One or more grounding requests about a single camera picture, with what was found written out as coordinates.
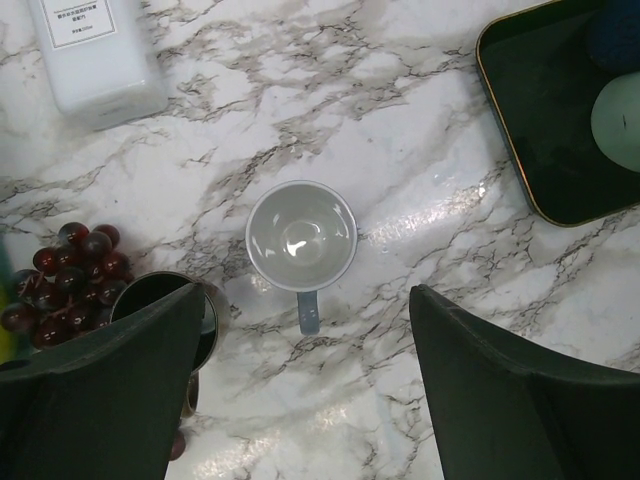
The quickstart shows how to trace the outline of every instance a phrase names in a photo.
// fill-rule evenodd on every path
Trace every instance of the mug rim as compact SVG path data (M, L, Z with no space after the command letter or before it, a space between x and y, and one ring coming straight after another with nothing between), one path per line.
M265 271L262 268L260 268L258 266L257 262L254 259L254 255L252 253L252 249L250 248L249 243L248 243L248 239L250 238L249 233L251 231L251 225L253 223L253 219L255 218L256 212L258 211L258 208L260 208L260 206L270 196L272 196L274 193L277 193L280 190L284 190L284 189L289 188L289 187L296 187L296 186L314 187L314 188L317 188L319 190L324 190L325 192L327 192L331 196L333 196L336 200L338 200L342 204L342 206L346 210L346 212L348 214L348 217L349 217L349 220L350 220L350 223L353 226L353 230L354 230L354 236L353 236L353 240L351 242L351 251L349 252L349 257L345 261L344 265L340 268L338 273L336 273L336 275L334 275L333 277L331 277L329 280L327 280L325 282L322 282L322 283L319 283L317 285L314 285L313 287L307 287L307 288L301 288L301 287L294 287L294 286L291 286L291 285L285 285L285 284L277 282L273 278L271 278L267 273L265 273ZM249 219L247 220L247 226L245 228L245 237L244 238L245 238L245 243L246 243L246 247L247 247L247 254L249 255L249 259L251 260L251 263L253 264L255 269L258 271L258 273L265 280L267 280L269 283L271 283L272 285L275 285L278 288L281 288L283 290L287 290L287 291L290 291L290 292L297 292L297 293L315 292L315 291L318 291L318 290L321 290L323 288L328 287L332 283L335 283L338 279L340 279L340 277L342 277L345 274L345 272L351 266L351 263L353 263L353 259L355 258L356 251L358 249L358 223L357 223L356 217L353 214L353 211L351 210L351 207L349 206L347 201L342 197L342 195L340 195L338 192L336 192L332 188L329 188L328 186L326 186L326 185L324 185L324 184L322 184L320 182L315 182L315 181L312 181L312 180L290 180L290 181L287 181L287 182L280 183L280 184L276 185L275 187L267 190L267 192L264 193L258 199L256 204L251 209L251 213L249 214Z

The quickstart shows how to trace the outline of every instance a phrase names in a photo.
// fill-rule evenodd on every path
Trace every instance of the blue object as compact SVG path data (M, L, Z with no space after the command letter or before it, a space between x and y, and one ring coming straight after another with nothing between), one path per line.
M640 70L640 0L609 0L587 33L589 56L603 70Z

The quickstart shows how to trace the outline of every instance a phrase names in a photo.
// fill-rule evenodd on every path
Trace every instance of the bottle label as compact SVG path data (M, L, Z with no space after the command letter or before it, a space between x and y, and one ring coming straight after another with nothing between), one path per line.
M53 49L116 33L109 0L40 0Z

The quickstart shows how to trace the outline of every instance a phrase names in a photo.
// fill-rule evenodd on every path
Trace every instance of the green tray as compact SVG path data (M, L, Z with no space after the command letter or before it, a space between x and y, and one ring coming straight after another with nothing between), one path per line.
M531 207L559 226L640 204L640 173L598 149L591 108L614 78L585 47L605 0L560 0L501 18L478 40L478 67Z

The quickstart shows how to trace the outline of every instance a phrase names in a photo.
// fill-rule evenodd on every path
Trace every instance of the gray mug handle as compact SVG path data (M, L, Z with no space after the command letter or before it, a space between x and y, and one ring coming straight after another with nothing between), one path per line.
M298 293L298 320L303 335L317 335L320 332L318 292Z

